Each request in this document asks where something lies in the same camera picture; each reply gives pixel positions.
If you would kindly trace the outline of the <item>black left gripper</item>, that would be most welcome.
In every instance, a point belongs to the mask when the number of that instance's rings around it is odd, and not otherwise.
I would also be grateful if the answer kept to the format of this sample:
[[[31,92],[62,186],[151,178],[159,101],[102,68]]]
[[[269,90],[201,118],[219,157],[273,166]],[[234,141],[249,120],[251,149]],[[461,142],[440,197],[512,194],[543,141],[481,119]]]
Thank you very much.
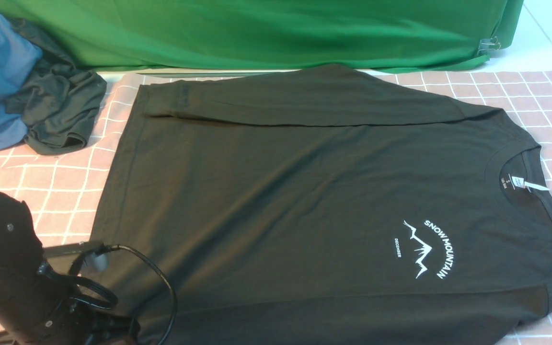
[[[119,316],[84,302],[69,302],[65,321],[66,345],[137,345],[137,319]]]

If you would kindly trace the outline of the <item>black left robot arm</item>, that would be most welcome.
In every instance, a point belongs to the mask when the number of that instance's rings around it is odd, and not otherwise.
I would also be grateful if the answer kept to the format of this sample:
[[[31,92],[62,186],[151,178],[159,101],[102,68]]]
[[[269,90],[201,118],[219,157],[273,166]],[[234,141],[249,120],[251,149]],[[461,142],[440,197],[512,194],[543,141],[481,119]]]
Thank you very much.
[[[44,247],[29,206],[0,192],[0,345],[136,345],[138,321],[81,276],[105,270],[105,252],[101,241]]]

